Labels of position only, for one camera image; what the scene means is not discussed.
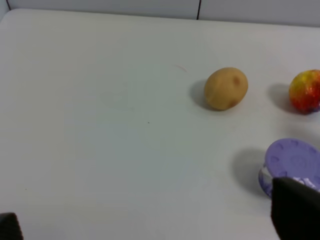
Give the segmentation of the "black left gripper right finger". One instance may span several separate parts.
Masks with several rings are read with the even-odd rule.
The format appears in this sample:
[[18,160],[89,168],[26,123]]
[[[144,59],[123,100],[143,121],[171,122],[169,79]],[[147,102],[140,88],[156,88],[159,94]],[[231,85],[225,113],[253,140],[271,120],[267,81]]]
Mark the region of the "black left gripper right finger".
[[320,193],[288,177],[272,180],[271,220],[281,240],[320,238]]

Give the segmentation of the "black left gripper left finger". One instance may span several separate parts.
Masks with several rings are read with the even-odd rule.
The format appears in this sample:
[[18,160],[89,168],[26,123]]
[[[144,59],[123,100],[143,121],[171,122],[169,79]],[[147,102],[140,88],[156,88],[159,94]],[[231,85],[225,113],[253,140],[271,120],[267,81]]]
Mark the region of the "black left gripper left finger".
[[0,214],[0,240],[23,240],[22,230],[15,213]]

